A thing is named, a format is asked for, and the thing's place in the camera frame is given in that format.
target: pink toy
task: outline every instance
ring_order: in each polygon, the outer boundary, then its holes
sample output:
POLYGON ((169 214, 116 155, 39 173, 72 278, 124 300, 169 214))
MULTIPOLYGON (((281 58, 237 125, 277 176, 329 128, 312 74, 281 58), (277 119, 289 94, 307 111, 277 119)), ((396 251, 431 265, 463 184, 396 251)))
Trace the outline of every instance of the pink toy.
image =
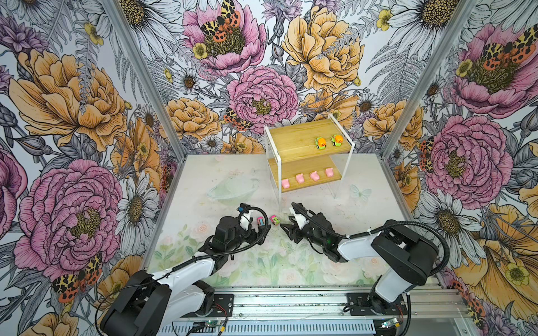
POLYGON ((320 176, 317 174, 317 170, 310 173, 310 178, 314 181, 317 181, 320 179, 320 176))
POLYGON ((305 178, 302 176, 302 173, 301 174, 297 174, 295 176, 295 179, 297 180, 297 183, 303 183, 305 181, 305 178))

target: pink flower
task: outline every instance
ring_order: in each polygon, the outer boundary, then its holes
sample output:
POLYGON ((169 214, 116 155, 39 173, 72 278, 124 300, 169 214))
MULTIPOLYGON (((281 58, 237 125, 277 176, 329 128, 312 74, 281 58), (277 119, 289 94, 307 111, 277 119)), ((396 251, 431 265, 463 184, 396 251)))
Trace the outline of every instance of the pink flower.
POLYGON ((38 177, 20 203, 15 265, 52 280, 77 273, 98 253, 109 261, 119 245, 116 213, 122 188, 107 169, 75 160, 38 177))
POLYGON ((251 131, 263 133, 264 125, 273 126, 292 119, 299 99, 293 81, 275 70, 260 66, 245 71, 239 80, 228 84, 230 107, 237 116, 254 124, 251 131))
POLYGON ((459 56, 458 76, 451 88, 452 98, 458 106, 501 119, 512 115, 538 95, 538 52, 522 63, 502 62, 493 71, 483 66, 485 45, 498 43, 505 46, 523 32, 522 29, 512 33, 511 28, 502 31, 501 25, 494 28, 487 24, 467 44, 468 50, 459 56))
POLYGON ((0 238, 11 227, 17 213, 17 198, 27 184, 23 166, 8 151, 0 148, 0 238))
POLYGON ((258 26, 256 19, 252 18, 250 8, 244 9, 235 1, 235 10, 240 15, 239 28, 232 33, 234 42, 213 42, 211 38, 206 40, 206 35, 200 27, 210 21, 216 21, 221 14, 221 5, 216 10, 207 8, 204 12, 200 8, 196 11, 186 11, 183 14, 183 44, 188 48, 195 46, 207 49, 207 55, 202 53, 200 61, 206 70, 214 76, 226 76, 229 73, 242 72, 251 65, 257 65, 264 58, 267 33, 264 24, 258 26))
POLYGON ((450 117, 434 137, 434 169, 426 183, 432 192, 441 189, 460 199, 465 209, 486 206, 510 179, 513 162, 505 149, 499 124, 485 116, 450 117))

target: toy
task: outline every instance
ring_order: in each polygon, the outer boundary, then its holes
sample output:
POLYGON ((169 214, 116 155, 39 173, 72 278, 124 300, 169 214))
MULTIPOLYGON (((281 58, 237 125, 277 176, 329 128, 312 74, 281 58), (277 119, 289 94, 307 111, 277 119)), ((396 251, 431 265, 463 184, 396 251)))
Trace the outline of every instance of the toy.
POLYGON ((314 181, 317 181, 320 179, 320 176, 317 174, 317 171, 313 171, 310 173, 310 178, 314 181))
POLYGON ((302 176, 302 173, 301 174, 297 174, 295 176, 295 179, 297 180, 297 183, 303 183, 305 181, 305 178, 302 176))
POLYGON ((274 225, 279 225, 280 224, 280 219, 278 219, 278 217, 276 215, 271 216, 271 221, 273 222, 274 225))
POLYGON ((341 146, 344 138, 341 135, 335 134, 331 137, 331 141, 333 146, 341 146))
POLYGON ((316 138, 316 147, 317 149, 325 149, 325 146, 327 145, 327 142, 325 141, 325 139, 319 137, 319 138, 316 138))

